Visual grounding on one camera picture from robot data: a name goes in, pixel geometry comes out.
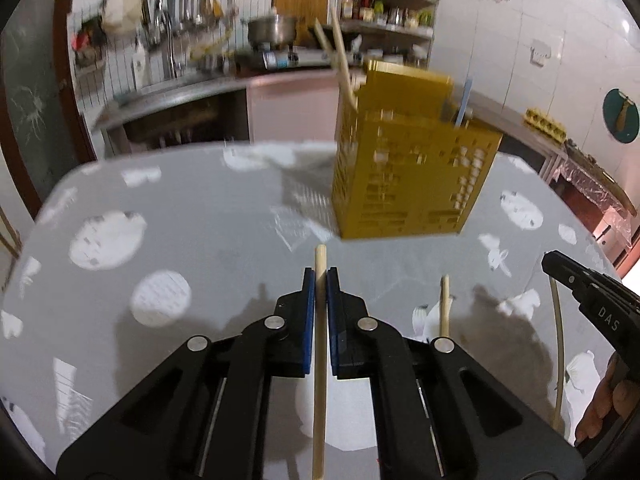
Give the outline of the person's right hand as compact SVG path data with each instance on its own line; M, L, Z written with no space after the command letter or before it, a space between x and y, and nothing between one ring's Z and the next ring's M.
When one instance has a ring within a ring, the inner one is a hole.
M600 434L605 416L614 411L626 419L639 402L639 386L630 380L621 380L613 385L613 376L618 364L618 354L614 353L608 360L605 376L600 380L584 416L575 430L575 443L593 439Z

